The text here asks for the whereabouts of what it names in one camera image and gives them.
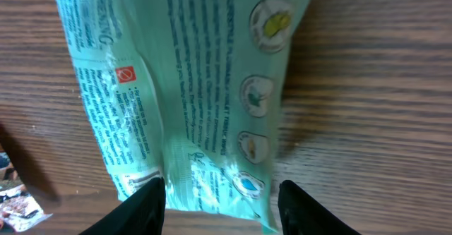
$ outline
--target brown wooden surface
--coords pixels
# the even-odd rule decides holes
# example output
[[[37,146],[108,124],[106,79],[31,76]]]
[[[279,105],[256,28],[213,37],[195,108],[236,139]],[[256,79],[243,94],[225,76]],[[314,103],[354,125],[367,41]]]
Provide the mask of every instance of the brown wooden surface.
[[[288,72],[275,185],[363,234],[452,234],[452,0],[313,0]],[[54,0],[0,0],[0,124],[61,199],[26,234],[76,234],[118,205]],[[167,212],[164,234],[260,228]]]

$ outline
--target red label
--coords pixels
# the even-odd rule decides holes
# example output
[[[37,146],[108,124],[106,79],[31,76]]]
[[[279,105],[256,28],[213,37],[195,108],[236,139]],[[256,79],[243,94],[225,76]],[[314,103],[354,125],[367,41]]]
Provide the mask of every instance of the red label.
[[[118,77],[119,83],[130,83],[136,80],[133,66],[116,68],[116,76]]]

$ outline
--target red square symbol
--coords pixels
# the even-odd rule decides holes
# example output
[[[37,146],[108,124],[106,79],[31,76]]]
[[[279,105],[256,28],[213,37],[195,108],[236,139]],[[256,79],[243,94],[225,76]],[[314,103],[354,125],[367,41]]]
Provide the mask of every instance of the red square symbol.
[[[119,83],[130,83],[136,80],[136,75],[133,66],[116,68],[116,76],[118,77]]]

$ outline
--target crinkled plastic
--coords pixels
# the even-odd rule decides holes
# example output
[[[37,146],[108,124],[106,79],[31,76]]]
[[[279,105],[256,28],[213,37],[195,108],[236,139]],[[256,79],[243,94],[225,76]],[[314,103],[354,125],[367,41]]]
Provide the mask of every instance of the crinkled plastic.
[[[164,176],[167,208],[276,230],[280,94],[309,0],[56,1],[119,199]]]

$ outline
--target wood grain surface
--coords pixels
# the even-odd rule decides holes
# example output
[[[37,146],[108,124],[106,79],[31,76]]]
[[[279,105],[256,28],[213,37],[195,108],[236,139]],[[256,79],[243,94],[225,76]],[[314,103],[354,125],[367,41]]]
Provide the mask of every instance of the wood grain surface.
[[[282,98],[275,213],[292,179],[363,234],[452,234],[452,0],[312,0]],[[77,234],[119,204],[54,0],[0,0],[0,125],[37,166],[24,176],[59,199],[26,234]],[[260,233],[218,215],[165,218],[164,234]]]

